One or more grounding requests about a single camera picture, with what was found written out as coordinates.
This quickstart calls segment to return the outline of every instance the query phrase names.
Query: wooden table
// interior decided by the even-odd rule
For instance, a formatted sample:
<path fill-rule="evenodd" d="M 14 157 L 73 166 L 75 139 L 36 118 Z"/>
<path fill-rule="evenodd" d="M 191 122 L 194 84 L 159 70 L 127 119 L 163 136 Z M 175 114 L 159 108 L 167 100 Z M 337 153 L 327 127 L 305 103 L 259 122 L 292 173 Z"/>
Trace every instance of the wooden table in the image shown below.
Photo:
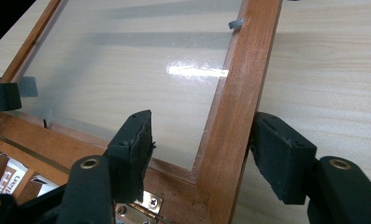
<path fill-rule="evenodd" d="M 0 76 L 47 2 L 0 41 Z M 283 2 L 259 111 L 371 179 L 371 0 Z M 307 223 L 306 207 L 279 202 L 249 156 L 234 223 Z"/>

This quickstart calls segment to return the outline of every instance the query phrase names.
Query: wooden frame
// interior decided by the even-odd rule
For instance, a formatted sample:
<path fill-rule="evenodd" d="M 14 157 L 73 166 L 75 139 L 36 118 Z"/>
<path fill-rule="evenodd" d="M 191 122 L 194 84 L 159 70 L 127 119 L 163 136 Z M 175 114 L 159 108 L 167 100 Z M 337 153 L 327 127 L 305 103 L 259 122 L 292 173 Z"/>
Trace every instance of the wooden frame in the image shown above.
<path fill-rule="evenodd" d="M 60 2 L 50 0 L 1 82 L 18 79 L 19 69 Z M 193 169 L 151 161 L 145 188 L 163 196 L 161 216 L 177 223 L 231 222 L 280 7 L 281 0 L 243 2 L 238 18 L 244 18 L 244 24 L 234 32 L 225 61 L 229 76 L 219 82 L 207 121 L 210 132 L 203 136 Z M 76 160 L 102 154 L 107 146 L 56 124 L 45 129 L 41 119 L 22 113 L 0 113 L 0 136 L 6 139 L 0 137 L 1 152 L 60 185 Z"/>

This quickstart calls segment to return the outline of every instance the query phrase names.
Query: hinge screw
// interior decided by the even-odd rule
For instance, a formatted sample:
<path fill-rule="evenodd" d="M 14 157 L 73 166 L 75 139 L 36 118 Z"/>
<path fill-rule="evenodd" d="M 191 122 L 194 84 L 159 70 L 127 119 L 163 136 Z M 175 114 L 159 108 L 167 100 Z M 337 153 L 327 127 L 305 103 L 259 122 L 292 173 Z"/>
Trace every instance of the hinge screw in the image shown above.
<path fill-rule="evenodd" d="M 150 199 L 150 207 L 155 208 L 158 206 L 158 200 L 155 198 Z"/>

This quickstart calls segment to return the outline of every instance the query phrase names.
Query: frosted glass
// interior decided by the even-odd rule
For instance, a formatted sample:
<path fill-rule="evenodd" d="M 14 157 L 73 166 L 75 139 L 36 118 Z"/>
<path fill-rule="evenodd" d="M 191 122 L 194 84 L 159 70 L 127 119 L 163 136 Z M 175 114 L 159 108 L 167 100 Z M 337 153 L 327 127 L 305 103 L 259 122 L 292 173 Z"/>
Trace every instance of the frosted glass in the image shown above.
<path fill-rule="evenodd" d="M 152 111 L 153 157 L 191 168 L 240 1 L 64 1 L 20 83 L 22 112 L 110 140 Z"/>

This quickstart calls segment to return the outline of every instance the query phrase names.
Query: screw head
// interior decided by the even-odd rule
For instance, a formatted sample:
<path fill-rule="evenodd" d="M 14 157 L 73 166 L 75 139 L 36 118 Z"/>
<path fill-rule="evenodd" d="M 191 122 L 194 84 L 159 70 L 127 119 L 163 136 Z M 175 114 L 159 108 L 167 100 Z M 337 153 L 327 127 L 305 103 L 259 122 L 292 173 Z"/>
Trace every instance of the screw head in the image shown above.
<path fill-rule="evenodd" d="M 120 206 L 117 211 L 118 215 L 121 215 L 121 216 L 124 216 L 126 212 L 127 212 L 126 206 Z"/>
<path fill-rule="evenodd" d="M 151 198 L 151 199 L 150 199 L 150 207 L 151 207 L 151 208 L 155 208 L 155 207 L 157 207 L 157 206 L 158 206 L 158 200 L 155 199 L 155 198 Z"/>

